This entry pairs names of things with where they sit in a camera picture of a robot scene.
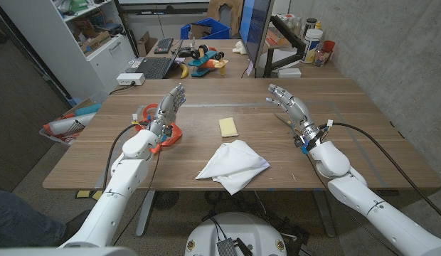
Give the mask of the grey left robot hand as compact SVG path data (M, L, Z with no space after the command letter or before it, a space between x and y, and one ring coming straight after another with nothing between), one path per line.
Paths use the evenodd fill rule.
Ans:
M179 83L158 104L148 130L161 137L166 127L176 120L176 113L185 101L185 88Z

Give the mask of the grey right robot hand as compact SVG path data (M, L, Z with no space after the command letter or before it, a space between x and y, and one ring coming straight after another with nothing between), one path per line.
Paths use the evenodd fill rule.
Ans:
M300 144L305 146L307 151L313 149L320 144L323 132L315 125L307 106L298 97L293 96L286 89L275 84L270 84L268 91L275 98L267 98L266 100L283 109L289 115L290 127L294 130L301 141Z

